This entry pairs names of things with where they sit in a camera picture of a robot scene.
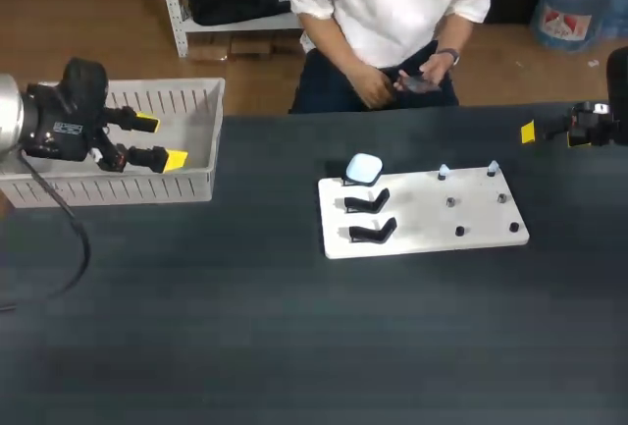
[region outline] metal shelf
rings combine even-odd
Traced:
[[[194,32],[226,32],[242,30],[299,29],[297,17],[292,13],[244,21],[230,25],[201,26],[194,22],[183,8],[180,0],[166,0],[170,23],[173,28],[177,51],[180,57],[187,57],[187,35]]]

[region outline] yellow tag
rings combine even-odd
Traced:
[[[530,124],[526,124],[521,128],[521,143],[530,143],[536,140],[534,121]]]
[[[138,118],[141,119],[150,119],[151,121],[157,121],[157,125],[155,126],[155,133],[157,131],[159,131],[159,125],[161,124],[161,121],[157,118],[154,118],[153,116],[151,116],[150,114],[144,114],[144,113],[135,113],[137,115]]]
[[[179,168],[182,168],[183,165],[185,165],[187,152],[183,152],[182,150],[166,151],[168,152],[168,161],[166,162],[166,166],[164,167],[164,173],[178,170]]]

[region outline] white fixture plate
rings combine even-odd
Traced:
[[[391,198],[380,214],[346,213],[346,197],[373,201],[385,188]],[[501,170],[492,178],[487,167],[451,170],[444,181],[438,171],[383,175],[373,187],[325,179],[318,189],[325,253],[332,259],[524,245],[530,239]],[[497,201],[500,194],[506,202]],[[453,207],[447,207],[450,197]],[[380,230],[391,217],[397,229],[386,243],[351,242],[349,227]],[[513,222],[519,224],[516,233]],[[456,235],[459,226],[463,237]]]

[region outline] black bracket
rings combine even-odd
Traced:
[[[391,192],[388,189],[383,189],[374,201],[367,201],[357,197],[346,197],[344,199],[344,207],[346,207],[347,214],[379,214],[390,198]]]
[[[377,176],[375,177],[375,180],[373,180],[370,183],[364,183],[364,182],[357,182],[356,180],[352,180],[350,177],[348,177],[347,175],[344,175],[344,177],[342,177],[342,185],[343,186],[366,186],[366,187],[373,187],[374,185],[377,184],[377,182],[380,180],[380,177],[382,176],[384,170],[382,170],[380,173],[377,174]]]
[[[370,242],[381,245],[389,240],[395,230],[396,218],[391,217],[379,231],[358,226],[349,227],[349,236],[351,243]]]

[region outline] gray basket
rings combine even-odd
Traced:
[[[122,174],[102,172],[84,162],[29,159],[71,206],[209,201],[214,187],[223,123],[222,79],[112,80],[107,106],[131,106],[161,120],[157,133],[110,127],[114,143],[154,145],[188,152],[185,166],[165,175],[127,166]],[[15,207],[52,207],[56,203],[32,180],[15,157],[0,166],[0,190]]]

